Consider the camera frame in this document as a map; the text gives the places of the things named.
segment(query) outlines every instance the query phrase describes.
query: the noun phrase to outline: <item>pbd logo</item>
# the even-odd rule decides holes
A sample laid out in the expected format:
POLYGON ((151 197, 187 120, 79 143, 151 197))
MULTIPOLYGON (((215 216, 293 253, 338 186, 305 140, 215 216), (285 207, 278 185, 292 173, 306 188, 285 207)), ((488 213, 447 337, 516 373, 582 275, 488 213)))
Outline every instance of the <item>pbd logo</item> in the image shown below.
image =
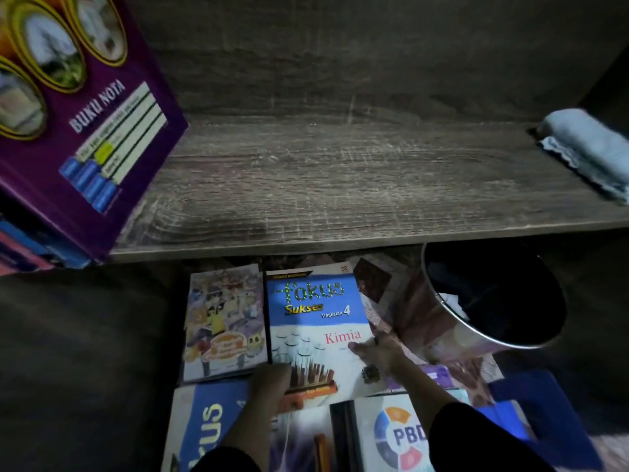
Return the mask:
POLYGON ((382 459, 395 470, 431 470, 428 442, 413 414, 399 407, 383 409, 373 426, 375 446, 382 459))

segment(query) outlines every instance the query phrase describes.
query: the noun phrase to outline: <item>folded towel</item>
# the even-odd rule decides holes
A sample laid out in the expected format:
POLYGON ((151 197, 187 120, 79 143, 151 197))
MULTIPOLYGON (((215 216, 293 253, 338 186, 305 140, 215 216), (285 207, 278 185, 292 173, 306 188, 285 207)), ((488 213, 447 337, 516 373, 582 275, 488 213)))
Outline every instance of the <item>folded towel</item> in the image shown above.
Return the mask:
POLYGON ((582 109, 551 112, 538 129, 544 150, 561 156, 614 198, 629 204, 629 141, 582 109))

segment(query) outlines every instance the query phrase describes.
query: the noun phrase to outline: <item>oval photo frame illustration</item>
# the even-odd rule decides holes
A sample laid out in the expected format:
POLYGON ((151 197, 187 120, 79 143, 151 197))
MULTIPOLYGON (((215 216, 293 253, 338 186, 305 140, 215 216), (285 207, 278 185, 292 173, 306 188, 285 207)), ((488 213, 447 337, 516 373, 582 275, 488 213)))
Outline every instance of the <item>oval photo frame illustration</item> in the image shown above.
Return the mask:
POLYGON ((62 0, 83 46, 109 66, 122 66, 128 47, 120 14, 112 0, 62 0))
POLYGON ((85 58, 59 13, 41 0, 6 0, 5 7, 11 43, 37 79, 66 94, 81 89, 85 58))
POLYGON ((46 102, 18 65, 0 56, 0 136, 33 140, 46 129, 46 102))

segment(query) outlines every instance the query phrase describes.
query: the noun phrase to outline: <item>hand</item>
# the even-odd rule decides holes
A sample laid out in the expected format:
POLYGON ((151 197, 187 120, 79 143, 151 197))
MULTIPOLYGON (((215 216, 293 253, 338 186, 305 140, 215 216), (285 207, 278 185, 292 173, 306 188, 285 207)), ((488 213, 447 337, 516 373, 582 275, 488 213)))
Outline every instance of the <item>hand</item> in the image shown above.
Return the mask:
POLYGON ((263 363, 249 379, 249 399, 264 396, 278 402, 291 385, 291 365, 263 363))
POLYGON ((359 356, 366 364, 373 364, 381 375, 392 376, 393 367, 404 361, 410 361, 400 345, 387 335, 377 335, 364 343, 348 343, 351 352, 359 356))

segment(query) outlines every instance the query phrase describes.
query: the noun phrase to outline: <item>black sleeve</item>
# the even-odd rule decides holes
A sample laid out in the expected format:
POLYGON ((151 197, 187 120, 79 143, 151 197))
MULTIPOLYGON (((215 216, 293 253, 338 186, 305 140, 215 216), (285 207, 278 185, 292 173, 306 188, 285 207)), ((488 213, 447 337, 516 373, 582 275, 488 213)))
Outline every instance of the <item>black sleeve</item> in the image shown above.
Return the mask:
POLYGON ((437 413, 429 453, 436 472, 555 470, 522 441, 463 403, 446 404, 437 413))
POLYGON ((219 446, 205 454, 191 472, 261 472, 254 460, 236 447, 219 446))

